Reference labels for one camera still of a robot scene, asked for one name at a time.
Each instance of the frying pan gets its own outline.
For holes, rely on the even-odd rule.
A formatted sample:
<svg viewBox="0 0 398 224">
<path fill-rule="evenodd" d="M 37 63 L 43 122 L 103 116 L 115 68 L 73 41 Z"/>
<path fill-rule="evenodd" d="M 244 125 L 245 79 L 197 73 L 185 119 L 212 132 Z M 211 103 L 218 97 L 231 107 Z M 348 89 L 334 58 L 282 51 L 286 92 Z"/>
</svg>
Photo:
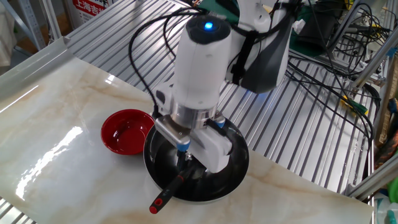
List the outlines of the frying pan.
<svg viewBox="0 0 398 224">
<path fill-rule="evenodd" d="M 201 163 L 195 164 L 174 197 L 191 202 L 207 202 L 231 193 L 243 181 L 249 167 L 249 150 L 239 129 L 226 120 L 223 129 L 232 142 L 228 165 L 218 173 L 211 173 Z M 155 127 L 149 131 L 144 146 L 144 161 L 154 182 L 165 189 L 181 171 L 177 165 L 177 149 Z"/>
</svg>

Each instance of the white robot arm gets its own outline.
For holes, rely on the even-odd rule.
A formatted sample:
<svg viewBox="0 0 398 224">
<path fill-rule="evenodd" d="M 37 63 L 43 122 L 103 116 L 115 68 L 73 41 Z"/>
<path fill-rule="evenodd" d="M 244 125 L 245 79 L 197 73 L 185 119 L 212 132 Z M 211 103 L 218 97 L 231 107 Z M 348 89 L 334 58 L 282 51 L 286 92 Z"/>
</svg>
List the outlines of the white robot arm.
<svg viewBox="0 0 398 224">
<path fill-rule="evenodd" d="M 214 173 L 227 166 L 231 141 L 221 130 L 225 118 L 216 111 L 220 87 L 227 79 L 262 93 L 280 83 L 287 66 L 292 9 L 298 2 L 277 3 L 272 26 L 262 4 L 253 0 L 238 1 L 239 24 L 233 29 L 213 16 L 187 22 L 174 77 L 155 89 L 163 115 L 155 128 L 181 155 L 189 152 Z"/>
</svg>

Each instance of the white marble surface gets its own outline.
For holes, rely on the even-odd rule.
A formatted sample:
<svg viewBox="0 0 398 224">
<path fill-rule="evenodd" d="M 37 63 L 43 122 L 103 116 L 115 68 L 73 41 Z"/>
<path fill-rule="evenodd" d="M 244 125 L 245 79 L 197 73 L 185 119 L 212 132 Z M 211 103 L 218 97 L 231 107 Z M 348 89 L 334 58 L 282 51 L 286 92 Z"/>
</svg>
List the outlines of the white marble surface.
<svg viewBox="0 0 398 224">
<path fill-rule="evenodd" d="M 153 215 L 149 205 L 160 190 L 142 154 L 115 154 L 100 137 L 116 111 L 151 112 L 146 94 L 71 56 L 45 74 L 26 75 L 23 85 L 6 75 L 0 77 L 0 86 L 8 86 L 0 88 L 0 196 L 39 224 L 369 223 L 372 207 L 255 152 L 229 196 L 201 204 L 173 199 Z"/>
</svg>

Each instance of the metal rack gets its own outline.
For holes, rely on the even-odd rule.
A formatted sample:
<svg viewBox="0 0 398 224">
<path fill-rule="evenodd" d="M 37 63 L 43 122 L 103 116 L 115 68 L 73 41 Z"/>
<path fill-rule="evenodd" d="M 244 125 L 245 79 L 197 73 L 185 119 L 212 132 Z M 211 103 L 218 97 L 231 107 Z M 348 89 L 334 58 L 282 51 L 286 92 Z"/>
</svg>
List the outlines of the metal rack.
<svg viewBox="0 0 398 224">
<path fill-rule="evenodd" d="M 395 0 L 389 2 L 398 7 Z M 181 6 L 181 3 L 172 1 L 118 1 L 106 13 L 67 35 L 67 47 L 76 57 L 144 90 L 127 58 L 129 39 L 140 24 Z M 186 21 L 173 18 L 169 22 L 170 45 L 174 51 Z M 146 29 L 133 47 L 137 67 L 151 88 L 172 77 L 174 64 L 165 48 L 161 22 Z M 334 76 L 325 69 L 300 60 L 291 62 L 321 82 L 338 87 Z M 361 125 L 350 110 L 341 106 L 339 99 L 317 86 L 307 87 L 316 98 L 289 77 L 284 77 L 276 89 L 260 95 L 225 83 L 221 88 L 218 109 L 238 126 L 250 149 L 305 179 L 343 194 L 350 184 L 360 183 L 368 147 L 371 150 L 368 159 L 373 160 L 373 146 L 367 145 L 361 132 L 336 116 L 335 113 L 340 113 Z M 372 98 L 367 97 L 370 94 L 362 90 L 359 94 L 362 95 L 357 95 L 356 101 L 369 109 L 369 118 L 373 121 L 375 106 Z M 320 102 L 334 110 L 325 108 Z M 14 219 L 21 215 L 25 217 L 23 213 L 10 212 L 14 209 L 0 200 L 1 224 L 10 223 L 3 221 L 6 217 L 13 220 L 8 218 L 10 214 Z M 22 223 L 22 218 L 13 223 Z"/>
</svg>

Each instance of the blue led light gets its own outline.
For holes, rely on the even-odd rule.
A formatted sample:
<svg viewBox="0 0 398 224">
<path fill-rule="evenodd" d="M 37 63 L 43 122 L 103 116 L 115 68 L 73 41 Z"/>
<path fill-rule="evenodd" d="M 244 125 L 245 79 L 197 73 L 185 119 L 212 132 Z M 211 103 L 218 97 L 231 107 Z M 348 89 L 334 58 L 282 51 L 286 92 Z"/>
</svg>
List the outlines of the blue led light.
<svg viewBox="0 0 398 224">
<path fill-rule="evenodd" d="M 207 23 L 205 24 L 205 29 L 206 29 L 206 30 L 209 30 L 209 29 L 211 29 L 211 28 L 213 28 L 213 23 L 212 23 L 212 22 L 207 22 Z"/>
</svg>

